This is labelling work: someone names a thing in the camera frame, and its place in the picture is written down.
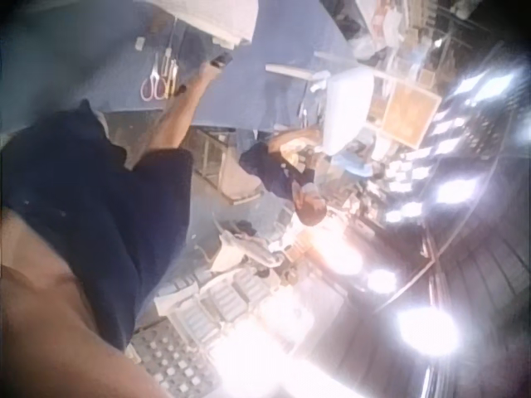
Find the blue table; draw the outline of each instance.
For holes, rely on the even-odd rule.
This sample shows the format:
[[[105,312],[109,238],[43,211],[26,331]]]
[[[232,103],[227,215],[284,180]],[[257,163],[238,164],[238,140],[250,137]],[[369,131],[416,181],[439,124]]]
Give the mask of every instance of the blue table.
[[[171,32],[169,23],[149,35],[154,11],[141,2],[91,0],[27,14],[13,24],[0,42],[0,131],[19,130],[82,98],[104,112],[161,109],[163,101],[146,103],[139,96],[154,53],[163,54]],[[184,22],[177,23],[174,35],[181,80],[222,52],[209,35]],[[134,49],[138,36],[146,37],[141,52]],[[233,62],[205,94],[194,124],[264,130],[296,125],[304,82],[272,75],[265,64],[339,71],[314,51],[351,54],[318,0],[260,1],[252,44],[233,51]]]

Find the dark shirt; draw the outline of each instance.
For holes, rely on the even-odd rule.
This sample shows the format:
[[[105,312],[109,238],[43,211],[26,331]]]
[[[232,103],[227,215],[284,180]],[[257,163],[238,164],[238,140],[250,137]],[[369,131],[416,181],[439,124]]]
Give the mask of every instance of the dark shirt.
[[[306,168],[299,172],[286,162],[280,154],[271,154],[266,143],[256,143],[240,156],[240,166],[249,174],[261,179],[267,191],[293,201],[292,182],[301,186],[314,181],[315,171]]]
[[[192,155],[147,154],[133,171],[88,103],[15,136],[2,150],[2,206],[68,263],[104,340],[124,349],[144,300],[182,249]]]

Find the scissors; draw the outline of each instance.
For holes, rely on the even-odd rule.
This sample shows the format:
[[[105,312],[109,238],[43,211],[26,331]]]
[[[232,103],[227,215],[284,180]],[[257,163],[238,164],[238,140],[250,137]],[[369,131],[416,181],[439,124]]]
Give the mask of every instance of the scissors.
[[[167,82],[158,74],[158,53],[155,53],[155,62],[149,78],[144,80],[140,86],[140,96],[142,100],[148,102],[150,100],[165,100]]]

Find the hand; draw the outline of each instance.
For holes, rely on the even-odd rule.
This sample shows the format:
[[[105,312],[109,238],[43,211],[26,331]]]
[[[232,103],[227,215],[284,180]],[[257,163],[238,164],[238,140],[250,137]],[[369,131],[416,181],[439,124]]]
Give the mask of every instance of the hand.
[[[222,73],[222,70],[212,66],[210,62],[204,62],[201,65],[201,70],[199,71],[199,80],[203,83],[209,85],[214,79],[216,79],[219,74]]]

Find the white paper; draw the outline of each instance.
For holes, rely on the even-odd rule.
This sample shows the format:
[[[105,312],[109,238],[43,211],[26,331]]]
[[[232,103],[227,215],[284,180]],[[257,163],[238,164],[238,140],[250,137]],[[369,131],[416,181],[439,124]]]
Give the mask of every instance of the white paper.
[[[177,19],[218,37],[240,44],[252,41],[258,17],[258,0],[145,0]]]

